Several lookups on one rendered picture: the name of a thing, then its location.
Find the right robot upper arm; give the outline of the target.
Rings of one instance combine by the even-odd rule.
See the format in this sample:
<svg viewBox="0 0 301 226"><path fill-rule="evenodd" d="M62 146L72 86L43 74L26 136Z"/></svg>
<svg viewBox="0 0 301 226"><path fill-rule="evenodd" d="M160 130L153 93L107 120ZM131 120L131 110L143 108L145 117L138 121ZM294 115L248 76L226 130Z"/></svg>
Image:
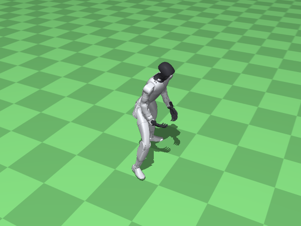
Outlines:
<svg viewBox="0 0 301 226"><path fill-rule="evenodd" d="M140 101L140 106L141 105L146 105L147 108L149 106L149 97L150 95L153 93L154 91L154 84L152 84L151 82L146 84L143 88L143 95L142 95L142 98L141 98L141 101Z"/></svg>

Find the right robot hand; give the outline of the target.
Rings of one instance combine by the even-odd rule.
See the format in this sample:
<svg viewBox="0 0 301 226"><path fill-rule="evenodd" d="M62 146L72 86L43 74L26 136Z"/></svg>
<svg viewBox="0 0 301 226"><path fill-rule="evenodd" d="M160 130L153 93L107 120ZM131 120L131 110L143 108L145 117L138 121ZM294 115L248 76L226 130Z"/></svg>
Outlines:
<svg viewBox="0 0 301 226"><path fill-rule="evenodd" d="M151 120L151 124L152 124L152 126L157 126L157 127L162 127L162 128L166 128L167 126L168 126L168 124L164 124L164 123L162 123L161 125L160 124L158 124L158 123L156 123L156 121L154 121L154 120ZM164 124L164 125L163 125Z"/></svg>

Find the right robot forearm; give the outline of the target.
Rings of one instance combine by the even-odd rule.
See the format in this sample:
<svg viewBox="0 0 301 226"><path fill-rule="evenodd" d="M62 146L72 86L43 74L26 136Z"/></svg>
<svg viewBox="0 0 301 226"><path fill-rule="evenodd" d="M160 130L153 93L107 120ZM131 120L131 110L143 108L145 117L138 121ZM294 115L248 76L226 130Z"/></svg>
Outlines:
<svg viewBox="0 0 301 226"><path fill-rule="evenodd" d="M148 120L148 123L151 124L151 120L154 120L154 119L150 113L149 108L147 108L146 105L141 105L141 111L145 115L146 119Z"/></svg>

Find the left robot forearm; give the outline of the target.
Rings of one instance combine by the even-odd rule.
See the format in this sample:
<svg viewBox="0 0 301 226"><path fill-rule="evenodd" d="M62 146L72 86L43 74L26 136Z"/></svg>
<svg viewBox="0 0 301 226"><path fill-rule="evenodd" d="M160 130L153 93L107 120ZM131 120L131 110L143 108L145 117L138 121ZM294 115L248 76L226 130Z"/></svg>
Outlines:
<svg viewBox="0 0 301 226"><path fill-rule="evenodd" d="M164 92L161 93L161 96L162 96L163 102L166 104L166 106L167 106L167 107L170 107L169 102L171 102L171 101L170 101L170 99L169 99L169 97L168 97L167 89L166 89Z"/></svg>

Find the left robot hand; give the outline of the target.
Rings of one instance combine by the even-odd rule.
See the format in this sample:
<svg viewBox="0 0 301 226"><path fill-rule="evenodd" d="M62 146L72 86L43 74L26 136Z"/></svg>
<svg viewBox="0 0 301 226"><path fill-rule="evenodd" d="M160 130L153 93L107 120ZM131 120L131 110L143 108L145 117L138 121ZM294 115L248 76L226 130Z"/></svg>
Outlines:
<svg viewBox="0 0 301 226"><path fill-rule="evenodd" d="M177 117L178 113L177 113L177 111L173 108L172 102L169 102L169 104L170 104L170 107L168 107L168 109L170 109L170 113L171 113L171 116L172 116L171 121L176 121L177 118L178 118L178 117Z"/></svg>

